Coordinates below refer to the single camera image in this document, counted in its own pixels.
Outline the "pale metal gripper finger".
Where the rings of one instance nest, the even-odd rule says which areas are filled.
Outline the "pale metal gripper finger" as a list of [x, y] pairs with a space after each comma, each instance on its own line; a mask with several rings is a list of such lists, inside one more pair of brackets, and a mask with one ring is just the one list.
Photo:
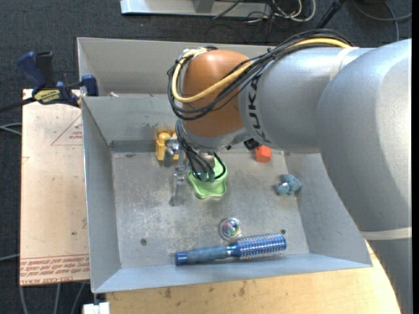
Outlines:
[[183, 173], [173, 174], [172, 195], [169, 200], [171, 206], [180, 206], [185, 202], [186, 178]]
[[177, 138], [169, 138], [165, 141], [163, 165], [171, 167], [174, 162], [179, 158], [179, 142]]

